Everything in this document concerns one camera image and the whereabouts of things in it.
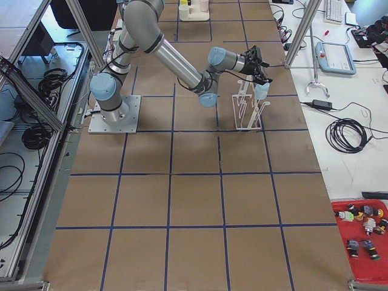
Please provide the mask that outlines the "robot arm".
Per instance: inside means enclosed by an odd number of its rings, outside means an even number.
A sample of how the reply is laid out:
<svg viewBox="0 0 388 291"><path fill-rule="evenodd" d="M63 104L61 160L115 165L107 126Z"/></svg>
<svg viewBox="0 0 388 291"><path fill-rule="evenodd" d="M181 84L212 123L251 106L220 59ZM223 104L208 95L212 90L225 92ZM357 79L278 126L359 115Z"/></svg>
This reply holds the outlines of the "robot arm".
<svg viewBox="0 0 388 291"><path fill-rule="evenodd" d="M158 25L164 1L127 1L122 11L122 33L112 59L101 73L92 78L91 91L106 122L122 121L129 113L120 94L122 83L130 71L130 61L137 49L153 55L165 65L183 86L198 95L204 107L213 107L218 98L218 80L227 70L250 75L253 82L266 85L272 82L262 71L269 64L261 57L259 47L237 54L222 47L213 47L208 55L208 68L198 71L165 38Z"/></svg>

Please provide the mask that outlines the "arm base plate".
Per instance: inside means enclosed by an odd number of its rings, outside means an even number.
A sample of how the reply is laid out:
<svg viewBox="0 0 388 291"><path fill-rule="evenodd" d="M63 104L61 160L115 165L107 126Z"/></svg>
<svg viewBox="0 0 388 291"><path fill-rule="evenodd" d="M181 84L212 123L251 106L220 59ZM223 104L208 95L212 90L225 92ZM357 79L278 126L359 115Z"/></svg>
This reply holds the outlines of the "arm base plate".
<svg viewBox="0 0 388 291"><path fill-rule="evenodd" d="M125 95L119 109L111 112L101 110L98 101L95 103L95 113L89 124L91 134L135 134L138 128L141 95Z"/></svg>

